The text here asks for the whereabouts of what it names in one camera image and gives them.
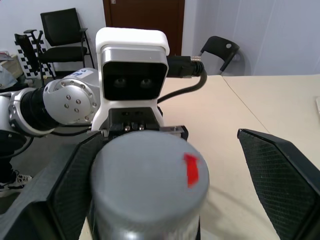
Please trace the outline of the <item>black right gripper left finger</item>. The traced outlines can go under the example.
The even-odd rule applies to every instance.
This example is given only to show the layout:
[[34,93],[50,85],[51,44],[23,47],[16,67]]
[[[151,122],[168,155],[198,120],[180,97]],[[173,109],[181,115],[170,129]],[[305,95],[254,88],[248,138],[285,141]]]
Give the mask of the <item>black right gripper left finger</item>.
[[0,216],[2,240],[77,240],[89,212],[90,170],[104,137],[64,145]]

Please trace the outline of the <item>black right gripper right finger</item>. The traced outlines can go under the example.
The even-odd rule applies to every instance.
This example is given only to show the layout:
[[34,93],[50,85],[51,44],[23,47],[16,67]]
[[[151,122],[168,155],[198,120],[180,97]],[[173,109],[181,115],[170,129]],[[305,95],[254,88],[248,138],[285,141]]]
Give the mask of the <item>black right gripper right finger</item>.
[[258,199],[281,240],[320,238],[320,171],[290,141],[239,129]]

